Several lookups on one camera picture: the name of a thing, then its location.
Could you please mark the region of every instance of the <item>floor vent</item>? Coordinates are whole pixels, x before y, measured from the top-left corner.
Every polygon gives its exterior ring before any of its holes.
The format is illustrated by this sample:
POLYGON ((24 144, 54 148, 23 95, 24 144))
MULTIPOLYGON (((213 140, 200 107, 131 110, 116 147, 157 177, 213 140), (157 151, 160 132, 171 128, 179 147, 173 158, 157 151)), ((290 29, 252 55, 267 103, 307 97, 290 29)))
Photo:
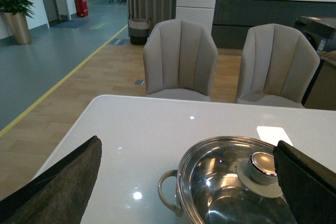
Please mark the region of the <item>floor vent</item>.
POLYGON ((144 85, 145 81, 144 80, 135 80, 134 84, 135 85, 144 85))

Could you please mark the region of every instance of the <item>potted plant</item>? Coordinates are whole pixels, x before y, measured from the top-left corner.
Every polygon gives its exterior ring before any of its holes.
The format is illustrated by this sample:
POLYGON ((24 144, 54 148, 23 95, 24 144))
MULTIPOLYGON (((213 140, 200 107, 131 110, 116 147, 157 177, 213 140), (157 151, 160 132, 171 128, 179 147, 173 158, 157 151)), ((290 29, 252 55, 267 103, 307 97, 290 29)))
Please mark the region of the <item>potted plant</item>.
POLYGON ((4 12, 4 16, 18 44, 30 43, 26 16, 32 18, 31 14, 34 14, 30 9, 32 6, 31 0, 0 0, 0 11, 4 12))

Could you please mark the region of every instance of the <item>lid knob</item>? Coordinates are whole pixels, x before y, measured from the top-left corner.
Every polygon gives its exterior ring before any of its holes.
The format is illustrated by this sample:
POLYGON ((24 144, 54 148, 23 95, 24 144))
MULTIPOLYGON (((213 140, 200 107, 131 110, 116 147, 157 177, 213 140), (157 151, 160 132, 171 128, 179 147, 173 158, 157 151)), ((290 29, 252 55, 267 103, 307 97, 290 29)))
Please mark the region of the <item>lid knob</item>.
POLYGON ((256 152, 250 156, 248 173, 251 180, 262 185, 271 185, 278 181, 274 157, 265 152, 256 152))

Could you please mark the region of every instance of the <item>white table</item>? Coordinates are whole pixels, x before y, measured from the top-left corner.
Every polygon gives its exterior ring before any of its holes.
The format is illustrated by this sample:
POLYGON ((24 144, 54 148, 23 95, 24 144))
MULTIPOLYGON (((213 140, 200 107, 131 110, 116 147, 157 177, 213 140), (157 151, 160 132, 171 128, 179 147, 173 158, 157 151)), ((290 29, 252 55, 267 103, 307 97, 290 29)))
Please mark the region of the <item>white table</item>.
MULTIPOLYGON (((156 187, 193 144, 220 135, 260 139, 257 126, 278 126, 294 147, 335 172, 335 122, 336 111, 103 95, 88 105, 36 176, 97 135, 101 165, 82 223, 174 223, 156 187)), ((175 183, 164 183, 170 200, 175 183)))

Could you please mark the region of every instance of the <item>wooden floor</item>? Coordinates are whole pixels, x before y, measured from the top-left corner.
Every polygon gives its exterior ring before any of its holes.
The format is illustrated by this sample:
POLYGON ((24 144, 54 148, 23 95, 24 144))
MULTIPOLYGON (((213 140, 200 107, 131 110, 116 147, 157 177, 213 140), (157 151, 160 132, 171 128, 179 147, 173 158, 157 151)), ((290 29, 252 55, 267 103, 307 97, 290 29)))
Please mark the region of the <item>wooden floor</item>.
MULTIPOLYGON (((129 41, 104 46, 0 137, 0 199, 32 179, 94 97, 145 95, 145 86, 134 84, 144 80, 142 50, 129 41)), ((240 56, 219 53, 211 97, 214 102, 234 102, 240 56)))

